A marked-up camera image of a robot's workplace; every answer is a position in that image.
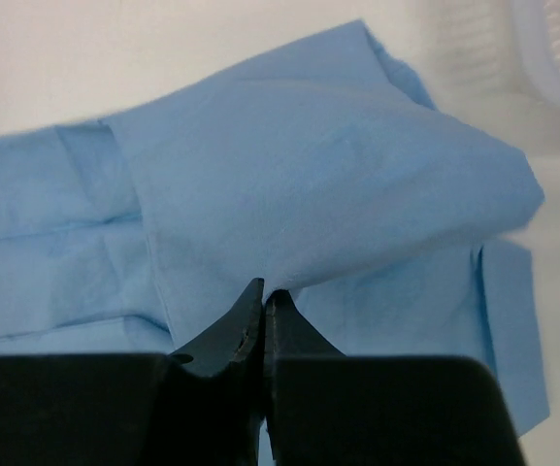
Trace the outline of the light blue long sleeve shirt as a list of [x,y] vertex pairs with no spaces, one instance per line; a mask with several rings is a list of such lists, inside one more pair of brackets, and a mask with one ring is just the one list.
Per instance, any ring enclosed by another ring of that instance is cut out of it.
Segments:
[[140,107],[0,137],[0,354],[174,350],[248,282],[339,350],[466,355],[549,414],[525,154],[360,22]]

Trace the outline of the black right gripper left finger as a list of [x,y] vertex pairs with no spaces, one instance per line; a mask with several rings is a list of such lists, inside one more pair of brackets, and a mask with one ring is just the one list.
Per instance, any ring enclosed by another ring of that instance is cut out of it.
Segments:
[[263,281],[175,352],[0,356],[0,465],[254,465]]

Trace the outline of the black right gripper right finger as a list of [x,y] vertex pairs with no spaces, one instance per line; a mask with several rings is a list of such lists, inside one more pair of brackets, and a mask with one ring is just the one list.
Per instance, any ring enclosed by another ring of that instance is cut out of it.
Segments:
[[464,356],[347,356],[285,290],[265,306],[278,465],[522,465],[503,394]]

